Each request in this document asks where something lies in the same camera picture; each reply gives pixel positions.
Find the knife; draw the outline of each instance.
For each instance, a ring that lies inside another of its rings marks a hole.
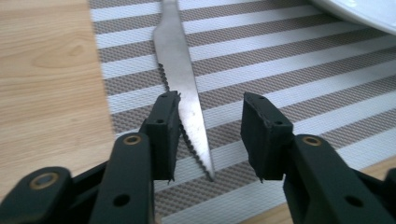
[[[207,141],[204,116],[177,0],[163,0],[163,16],[154,30],[153,40],[166,89],[180,93],[178,113],[184,140],[209,179],[214,180],[215,170]]]

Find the wooden table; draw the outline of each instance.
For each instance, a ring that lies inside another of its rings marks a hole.
[[[85,0],[0,0],[0,199],[46,166],[77,175],[114,134]],[[383,178],[396,157],[364,170]],[[283,204],[246,223],[291,223]]]

